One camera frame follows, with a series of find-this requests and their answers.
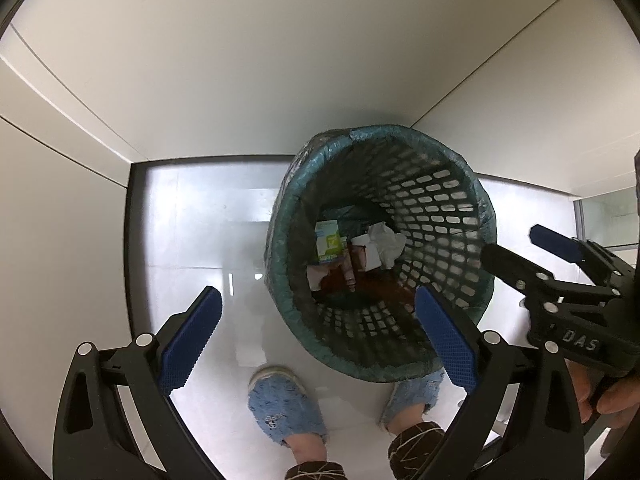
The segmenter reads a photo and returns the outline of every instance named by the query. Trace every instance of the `foot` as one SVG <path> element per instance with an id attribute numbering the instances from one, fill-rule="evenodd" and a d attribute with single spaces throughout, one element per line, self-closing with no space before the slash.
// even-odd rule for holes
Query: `foot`
<path id="1" fill-rule="evenodd" d="M 327 430 L 318 404 L 290 370 L 268 367 L 258 371 L 249 383 L 249 409 L 271 440 L 291 447 L 294 453 L 298 447 L 324 449 Z"/>
<path id="2" fill-rule="evenodd" d="M 426 377 L 396 383 L 394 391 L 382 412 L 380 425 L 393 434 L 422 422 L 422 415 L 435 406 L 440 384 L 444 378 L 441 368 Z"/>

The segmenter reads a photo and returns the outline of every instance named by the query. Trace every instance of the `person's leg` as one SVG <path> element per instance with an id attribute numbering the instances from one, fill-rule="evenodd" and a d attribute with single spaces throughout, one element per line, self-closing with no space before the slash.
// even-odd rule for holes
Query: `person's leg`
<path id="1" fill-rule="evenodd" d="M 423 413 L 438 399 L 444 370 L 396 385 L 381 423 L 396 435 L 389 447 L 389 465 L 398 480 L 412 478 L 444 436 L 435 422 L 424 422 Z"/>
<path id="2" fill-rule="evenodd" d="M 261 430 L 289 447 L 296 466 L 286 480 L 346 480 L 340 464 L 327 461 L 327 430 L 318 405 L 286 368 L 260 370 L 249 384 L 249 409 Z"/>

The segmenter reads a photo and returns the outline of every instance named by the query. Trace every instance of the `blue gripper pad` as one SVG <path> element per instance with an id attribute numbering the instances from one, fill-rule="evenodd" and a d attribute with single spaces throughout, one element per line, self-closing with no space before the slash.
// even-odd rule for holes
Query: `blue gripper pad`
<path id="1" fill-rule="evenodd" d="M 415 291 L 415 313 L 451 382 L 470 394 L 478 384 L 476 354 L 440 303 L 423 286 Z"/>
<path id="2" fill-rule="evenodd" d="M 158 387 L 166 397 L 187 382 L 196 361 L 222 317 L 222 296 L 210 287 L 200 295 L 160 357 Z"/>
<path id="3" fill-rule="evenodd" d="M 580 245 L 571 238 L 567 238 L 560 233 L 556 233 L 540 224 L 536 224 L 529 231 L 531 243 L 545 251 L 555 254 L 558 258 L 570 264 L 582 261 Z"/>

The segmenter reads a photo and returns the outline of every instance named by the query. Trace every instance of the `mesh plastic basket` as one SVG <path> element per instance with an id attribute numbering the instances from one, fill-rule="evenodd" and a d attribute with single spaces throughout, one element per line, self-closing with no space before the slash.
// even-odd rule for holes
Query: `mesh plastic basket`
<path id="1" fill-rule="evenodd" d="M 494 290 L 479 261 L 482 245 L 497 239 L 489 197 L 464 159 L 440 142 L 404 126 L 367 126 L 313 137 L 276 200 L 266 281 L 306 350 L 366 381 L 427 375 L 442 364 L 410 304 L 336 306 L 312 296 L 306 267 L 317 259 L 316 221 L 330 205 L 348 203 L 379 210 L 407 236 L 393 269 L 399 285 L 413 291 L 433 283 L 478 323 Z"/>

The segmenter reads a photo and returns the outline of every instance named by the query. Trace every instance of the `pant leg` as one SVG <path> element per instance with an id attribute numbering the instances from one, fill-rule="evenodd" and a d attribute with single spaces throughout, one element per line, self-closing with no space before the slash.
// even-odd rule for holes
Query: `pant leg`
<path id="1" fill-rule="evenodd" d="M 305 462 L 287 471 L 285 480 L 347 480 L 342 466 L 335 462 Z"/>
<path id="2" fill-rule="evenodd" d="M 421 422 L 400 433 L 389 447 L 389 465 L 397 480 L 409 480 L 444 437 L 435 422 Z"/>

